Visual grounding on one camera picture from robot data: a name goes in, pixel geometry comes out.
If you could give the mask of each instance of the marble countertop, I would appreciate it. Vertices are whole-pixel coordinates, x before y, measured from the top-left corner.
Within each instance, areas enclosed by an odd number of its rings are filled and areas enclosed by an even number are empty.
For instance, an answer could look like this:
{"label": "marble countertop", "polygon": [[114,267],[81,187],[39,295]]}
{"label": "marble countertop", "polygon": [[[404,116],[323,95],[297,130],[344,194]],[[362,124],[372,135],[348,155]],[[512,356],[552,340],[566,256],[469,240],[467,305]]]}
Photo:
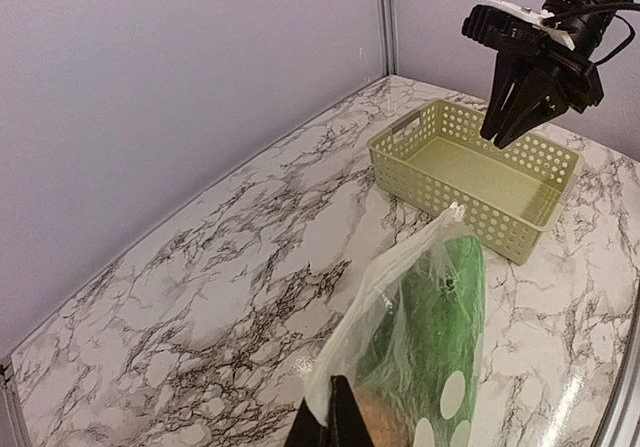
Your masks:
{"label": "marble countertop", "polygon": [[[211,187],[114,261],[12,356],[34,446],[278,446],[300,373],[367,263],[424,226],[374,187],[366,141],[432,98],[383,79]],[[587,446],[640,278],[640,164],[582,152],[569,207],[526,265],[487,259],[472,446]]]}

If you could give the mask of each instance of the gray wall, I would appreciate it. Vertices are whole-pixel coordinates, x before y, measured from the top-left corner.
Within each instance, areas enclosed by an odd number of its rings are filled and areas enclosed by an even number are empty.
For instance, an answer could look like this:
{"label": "gray wall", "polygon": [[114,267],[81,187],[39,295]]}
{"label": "gray wall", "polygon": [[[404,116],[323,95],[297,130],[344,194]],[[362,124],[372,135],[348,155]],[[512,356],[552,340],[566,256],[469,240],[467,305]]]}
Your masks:
{"label": "gray wall", "polygon": [[[399,73],[489,98],[495,51],[460,34],[474,5],[485,0],[396,0]],[[544,0],[509,0],[539,11]],[[636,29],[640,16],[627,13]],[[618,21],[607,30],[594,58],[601,58],[627,34]],[[640,160],[640,39],[602,66],[605,98],[583,115],[570,112],[555,121]]]}
{"label": "gray wall", "polygon": [[376,0],[0,12],[0,357],[186,199],[382,73]]}

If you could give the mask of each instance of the white bracket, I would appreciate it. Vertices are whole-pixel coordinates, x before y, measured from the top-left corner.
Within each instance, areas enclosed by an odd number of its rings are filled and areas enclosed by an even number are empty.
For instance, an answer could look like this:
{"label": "white bracket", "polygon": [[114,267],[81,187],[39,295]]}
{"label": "white bracket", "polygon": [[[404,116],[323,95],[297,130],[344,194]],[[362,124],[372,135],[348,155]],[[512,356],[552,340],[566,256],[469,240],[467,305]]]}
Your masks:
{"label": "white bracket", "polygon": [[520,5],[512,4],[510,2],[506,2],[504,0],[487,0],[487,5],[491,7],[495,7],[498,10],[502,10],[507,14],[511,14],[514,17],[517,17],[520,20],[524,20],[540,30],[545,31],[549,34],[553,40],[557,43],[564,45],[569,50],[574,50],[576,48],[573,43],[573,39],[569,36],[569,32],[565,30],[554,29],[553,27],[547,27],[542,24],[544,19],[548,19],[549,17],[553,17],[554,14],[547,10],[543,10],[539,14],[537,12],[533,12],[528,7],[523,7]]}

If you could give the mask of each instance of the plastic bag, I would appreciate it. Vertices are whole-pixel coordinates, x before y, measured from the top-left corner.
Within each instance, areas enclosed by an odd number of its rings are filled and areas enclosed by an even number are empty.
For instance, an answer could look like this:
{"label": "plastic bag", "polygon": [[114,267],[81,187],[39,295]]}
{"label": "plastic bag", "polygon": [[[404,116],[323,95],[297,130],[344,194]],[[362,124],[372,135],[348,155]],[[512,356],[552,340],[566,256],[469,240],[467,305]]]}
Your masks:
{"label": "plastic bag", "polygon": [[305,378],[328,424],[330,378],[345,375],[376,447],[465,447],[482,355],[485,266],[453,204],[376,258]]}

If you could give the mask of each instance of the plastic basket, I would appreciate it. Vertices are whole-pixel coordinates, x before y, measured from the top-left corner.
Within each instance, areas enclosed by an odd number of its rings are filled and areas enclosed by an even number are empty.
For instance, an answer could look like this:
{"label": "plastic basket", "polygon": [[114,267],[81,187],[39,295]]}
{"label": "plastic basket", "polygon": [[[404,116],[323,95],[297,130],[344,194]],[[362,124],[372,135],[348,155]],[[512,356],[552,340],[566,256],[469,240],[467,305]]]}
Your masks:
{"label": "plastic basket", "polygon": [[452,202],[481,242],[527,261],[569,197],[582,156],[527,134],[504,150],[480,137],[484,114],[434,100],[368,142],[380,188],[434,216]]}

